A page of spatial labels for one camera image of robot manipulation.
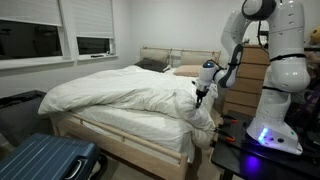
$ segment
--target white pillow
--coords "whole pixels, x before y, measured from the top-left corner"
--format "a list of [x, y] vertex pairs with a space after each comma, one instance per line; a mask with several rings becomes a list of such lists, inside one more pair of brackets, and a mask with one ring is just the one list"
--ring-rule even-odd
[[140, 60], [147, 58], [162, 63], [168, 63], [169, 51], [167, 50], [154, 50], [154, 49], [141, 49]]
[[211, 53], [202, 52], [181, 52], [181, 65], [203, 65], [207, 60], [215, 60], [216, 57]]
[[201, 67], [201, 65], [182, 65], [173, 74], [177, 76], [198, 77]]

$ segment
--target window sill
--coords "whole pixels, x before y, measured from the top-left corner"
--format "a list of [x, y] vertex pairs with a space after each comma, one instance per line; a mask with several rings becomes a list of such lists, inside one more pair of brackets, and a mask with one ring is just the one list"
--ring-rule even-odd
[[2, 60], [0, 61], [0, 70], [10, 70], [25, 67], [35, 67], [53, 64], [72, 63], [74, 60], [63, 60], [61, 57], [57, 58], [34, 58], [34, 59], [18, 59], [18, 60]]
[[83, 61], [94, 61], [94, 60], [101, 60], [101, 59], [113, 59], [117, 58], [118, 55], [104, 55], [101, 57], [91, 57], [91, 55], [81, 55], [78, 59], [78, 61], [83, 62]]

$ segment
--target suitcase handle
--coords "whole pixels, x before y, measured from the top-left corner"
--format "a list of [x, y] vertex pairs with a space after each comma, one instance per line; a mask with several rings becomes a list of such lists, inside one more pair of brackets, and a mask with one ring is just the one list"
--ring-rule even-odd
[[77, 164], [75, 165], [75, 167], [72, 170], [72, 173], [70, 174], [69, 177], [66, 177], [64, 179], [68, 180], [68, 179], [72, 179], [74, 178], [74, 176], [77, 174], [77, 172], [80, 170], [81, 166], [82, 166], [82, 161], [77, 160], [76, 162]]

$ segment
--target white wall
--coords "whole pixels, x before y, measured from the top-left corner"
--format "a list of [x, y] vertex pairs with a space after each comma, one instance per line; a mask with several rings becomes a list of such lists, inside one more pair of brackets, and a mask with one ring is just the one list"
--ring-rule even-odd
[[20, 68], [0, 71], [0, 97], [10, 96], [29, 90], [48, 91], [51, 88], [86, 76], [94, 72], [118, 69], [132, 64], [129, 60], [131, 49], [130, 0], [114, 0], [114, 28], [117, 59], [93, 60], [78, 65], [67, 63], [34, 68]]
[[[320, 0], [300, 0], [305, 6], [306, 31], [320, 25]], [[139, 48], [157, 46], [198, 50], [222, 50], [220, 38], [232, 10], [240, 10], [243, 0], [133, 0], [132, 31], [136, 61]], [[246, 36], [255, 37], [257, 23]]]

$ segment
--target cable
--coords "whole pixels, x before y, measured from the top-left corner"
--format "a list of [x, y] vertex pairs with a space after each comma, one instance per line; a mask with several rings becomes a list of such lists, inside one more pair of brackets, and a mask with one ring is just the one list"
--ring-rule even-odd
[[267, 54], [269, 54], [269, 52], [264, 49], [264, 47], [262, 46], [262, 43], [261, 43], [261, 39], [260, 39], [260, 29], [261, 29], [261, 21], [259, 21], [259, 27], [258, 27], [258, 42], [259, 42], [259, 46], [261, 47], [261, 49], [266, 52]]

